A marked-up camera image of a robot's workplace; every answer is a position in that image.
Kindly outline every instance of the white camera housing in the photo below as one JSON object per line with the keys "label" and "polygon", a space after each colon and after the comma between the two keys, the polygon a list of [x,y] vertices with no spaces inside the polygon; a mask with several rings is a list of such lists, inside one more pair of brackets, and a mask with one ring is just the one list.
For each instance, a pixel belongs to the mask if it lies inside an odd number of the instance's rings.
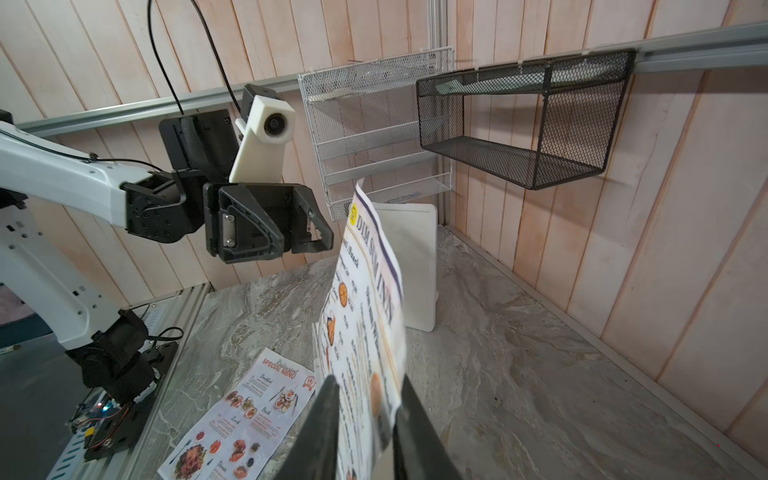
{"label": "white camera housing", "polygon": [[[281,116],[284,125],[278,134],[266,129],[267,119]],[[275,98],[256,96],[248,115],[248,122],[237,119],[235,124],[243,134],[243,141],[230,172],[230,182],[248,184],[281,184],[283,157],[286,144],[293,139],[296,112],[287,102]]]}

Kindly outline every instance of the logo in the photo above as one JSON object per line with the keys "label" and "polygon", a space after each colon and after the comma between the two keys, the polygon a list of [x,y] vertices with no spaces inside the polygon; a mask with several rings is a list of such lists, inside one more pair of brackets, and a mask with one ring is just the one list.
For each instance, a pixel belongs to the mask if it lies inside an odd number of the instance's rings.
{"label": "logo", "polygon": [[304,380],[304,385],[302,385],[302,388],[303,387],[306,387],[310,392],[312,392],[315,389],[315,377],[306,377],[306,380]]}
{"label": "logo", "polygon": [[353,226],[357,223],[357,204],[352,204],[352,209],[349,211],[349,223]]}

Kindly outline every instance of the camera lens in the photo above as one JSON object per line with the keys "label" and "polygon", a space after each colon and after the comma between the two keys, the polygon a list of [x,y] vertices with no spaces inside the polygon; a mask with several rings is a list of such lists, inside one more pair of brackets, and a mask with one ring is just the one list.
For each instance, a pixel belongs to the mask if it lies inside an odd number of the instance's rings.
{"label": "camera lens", "polygon": [[264,122],[264,131],[273,137],[282,134],[285,129],[286,118],[283,114],[271,114]]}

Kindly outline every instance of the white wire rack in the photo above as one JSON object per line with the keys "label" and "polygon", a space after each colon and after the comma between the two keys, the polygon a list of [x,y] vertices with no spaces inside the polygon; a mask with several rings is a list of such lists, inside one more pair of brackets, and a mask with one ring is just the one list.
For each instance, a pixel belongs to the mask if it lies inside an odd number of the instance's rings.
{"label": "white wire rack", "polygon": [[[346,217],[360,178],[380,203],[450,190],[452,172],[419,146],[415,83],[453,69],[453,47],[445,47],[298,76],[333,221]],[[437,128],[441,119],[430,122]]]}

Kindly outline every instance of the dim sum inn menu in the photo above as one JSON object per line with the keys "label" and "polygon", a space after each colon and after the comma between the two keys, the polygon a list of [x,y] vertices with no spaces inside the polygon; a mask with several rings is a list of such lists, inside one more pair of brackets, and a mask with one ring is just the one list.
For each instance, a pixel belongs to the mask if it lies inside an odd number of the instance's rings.
{"label": "dim sum inn menu", "polygon": [[339,383],[337,480],[370,478],[392,438],[406,368],[402,295],[397,259],[358,186],[313,332],[318,379],[334,375]]}

